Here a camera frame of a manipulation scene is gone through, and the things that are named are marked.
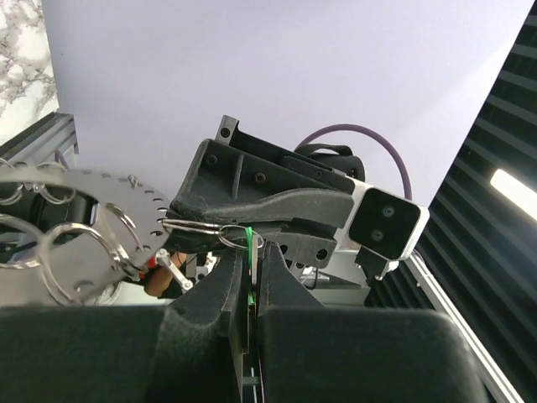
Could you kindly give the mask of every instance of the marble surface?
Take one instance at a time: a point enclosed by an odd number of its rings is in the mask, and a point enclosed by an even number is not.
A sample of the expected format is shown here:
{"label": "marble surface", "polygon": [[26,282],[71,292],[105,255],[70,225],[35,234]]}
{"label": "marble surface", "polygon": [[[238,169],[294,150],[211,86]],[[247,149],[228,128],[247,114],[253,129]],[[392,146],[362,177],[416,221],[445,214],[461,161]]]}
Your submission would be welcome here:
{"label": "marble surface", "polygon": [[41,0],[0,0],[0,144],[57,108]]}

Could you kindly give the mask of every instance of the white wall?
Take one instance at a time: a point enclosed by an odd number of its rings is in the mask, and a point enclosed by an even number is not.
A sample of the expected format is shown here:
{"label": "white wall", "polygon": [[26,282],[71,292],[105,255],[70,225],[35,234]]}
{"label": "white wall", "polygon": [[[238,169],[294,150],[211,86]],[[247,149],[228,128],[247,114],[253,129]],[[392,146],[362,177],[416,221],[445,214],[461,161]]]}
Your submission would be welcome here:
{"label": "white wall", "polygon": [[[222,114],[286,148],[333,123],[392,141],[428,204],[532,0],[44,0],[60,108],[81,163],[174,196]],[[372,140],[368,181],[401,192]]]}

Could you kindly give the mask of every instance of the purple cable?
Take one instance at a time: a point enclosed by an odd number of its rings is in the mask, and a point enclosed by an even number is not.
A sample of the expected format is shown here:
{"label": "purple cable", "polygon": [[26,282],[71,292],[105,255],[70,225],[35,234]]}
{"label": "purple cable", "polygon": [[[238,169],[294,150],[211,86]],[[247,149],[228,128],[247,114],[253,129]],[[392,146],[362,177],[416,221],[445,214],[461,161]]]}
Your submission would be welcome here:
{"label": "purple cable", "polygon": [[366,136],[375,140],[377,143],[380,143],[380,145],[382,145],[389,152],[389,154],[394,159],[395,164],[399,168],[399,173],[401,174],[401,179],[403,180],[404,197],[408,200],[412,200],[412,185],[410,184],[410,176],[409,172],[406,169],[406,165],[401,158],[401,155],[399,155],[395,147],[387,139],[385,139],[377,132],[372,131],[370,128],[364,128],[363,126],[358,126],[357,124],[350,123],[333,124],[332,126],[327,126],[320,130],[317,130],[313,134],[310,134],[308,137],[306,137],[300,142],[297,149],[299,147],[302,147],[303,145],[311,143],[313,140],[318,139],[320,136],[324,136],[328,133],[341,131],[365,134]]}
{"label": "purple cable", "polygon": [[59,162],[65,168],[69,169],[69,164],[67,164],[64,155],[58,149],[54,152],[54,161]]}

